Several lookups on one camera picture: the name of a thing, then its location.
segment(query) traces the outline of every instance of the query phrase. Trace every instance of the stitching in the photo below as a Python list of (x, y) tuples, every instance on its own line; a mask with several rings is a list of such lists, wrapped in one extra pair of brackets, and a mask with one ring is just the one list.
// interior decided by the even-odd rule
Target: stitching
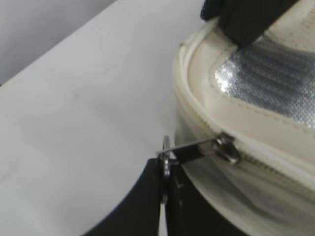
[(218, 88), (213, 84), (213, 80), (211, 79), (211, 76), (209, 75), (209, 80), (210, 80), (210, 87), (216, 92), (217, 95), (219, 95), (220, 97), (224, 98), (225, 100), (228, 100), (230, 101), (230, 103), (232, 104), (236, 104), (238, 107), (242, 108), (242, 109), (246, 109), (248, 111), (253, 111), (255, 112), (256, 114), (262, 114), (264, 115), (265, 117), (267, 118), (272, 118), (273, 120), (277, 121), (277, 122), (280, 122), (286, 126), (290, 126), (296, 130), (299, 130), (299, 131), (302, 131), (303, 133), (306, 133), (308, 135), (311, 135), (313, 139), (315, 139), (315, 134), (312, 133), (312, 131), (309, 131), (307, 129), (305, 129), (304, 127), (301, 127), (301, 126), (298, 126), (297, 124), (293, 124), (291, 122), (289, 122), (288, 120), (284, 119), (284, 118), (279, 118), (279, 117), (276, 117), (275, 115), (272, 115), (272, 114), (269, 114), (269, 113), (266, 113), (265, 111), (260, 111), (258, 109), (255, 109), (251, 106), (248, 106), (248, 105), (244, 105), (244, 104), (241, 104), (239, 101), (237, 100), (231, 100), (229, 99), (230, 97), (228, 97), (226, 94), (223, 94), (222, 92), (220, 92), (218, 90)]

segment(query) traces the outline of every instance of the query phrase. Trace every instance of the metal zipper pull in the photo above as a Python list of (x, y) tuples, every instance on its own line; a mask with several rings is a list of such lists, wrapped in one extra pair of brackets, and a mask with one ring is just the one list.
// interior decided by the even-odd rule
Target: metal zipper pull
[(215, 138), (205, 139), (182, 146), (166, 148), (157, 154), (161, 156), (172, 152), (179, 163), (187, 163), (196, 159), (216, 155), (229, 164), (236, 165), (241, 161), (241, 156), (233, 144), (234, 138), (226, 133), (220, 133)]
[(212, 141), (212, 148), (216, 155), (231, 165), (236, 165), (241, 161), (241, 156), (233, 144), (234, 138), (226, 133), (220, 133)]

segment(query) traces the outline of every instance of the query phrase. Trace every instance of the zipper teeth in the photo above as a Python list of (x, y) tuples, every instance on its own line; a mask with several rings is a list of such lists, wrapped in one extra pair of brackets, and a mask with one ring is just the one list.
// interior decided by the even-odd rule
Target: zipper teeth
[[(276, 185), (280, 188), (283, 188), (299, 197), (302, 197), (305, 200), (315, 202), (315, 193), (314, 191), (300, 185), (298, 182), (292, 180), (286, 175), (283, 175), (279, 171), (273, 169), (270, 166), (265, 165), (264, 163), (248, 156), (245, 153), (241, 153), (242, 162), (239, 167), (247, 172), (250, 172), (252, 175), (262, 178), (273, 185)], [(259, 172), (256, 169), (259, 168), (260, 172), (267, 172), (268, 175), (258, 174)]]

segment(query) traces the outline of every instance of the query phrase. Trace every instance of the black object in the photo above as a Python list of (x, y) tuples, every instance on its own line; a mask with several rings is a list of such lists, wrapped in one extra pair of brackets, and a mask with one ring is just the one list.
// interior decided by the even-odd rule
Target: black object
[(116, 209), (84, 236), (158, 236), (160, 160), (150, 159)]
[(180, 165), (172, 167), (165, 210), (169, 236), (246, 236), (209, 205)]
[[(84, 236), (158, 236), (160, 203), (165, 199), (168, 236), (246, 236), (209, 205), (180, 165), (203, 157), (198, 147), (206, 142), (211, 140), (171, 149), (163, 145), (164, 151), (147, 162), (125, 199)], [(169, 159), (170, 152), (176, 159)]]
[(245, 47), (258, 39), (298, 1), (206, 0), (201, 18), (208, 21), (220, 15), (219, 25), (225, 35)]

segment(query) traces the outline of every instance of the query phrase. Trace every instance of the gray wall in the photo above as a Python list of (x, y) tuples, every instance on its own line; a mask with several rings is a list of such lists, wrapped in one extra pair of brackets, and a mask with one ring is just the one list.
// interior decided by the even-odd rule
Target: gray wall
[(0, 0), (0, 84), (114, 0)]

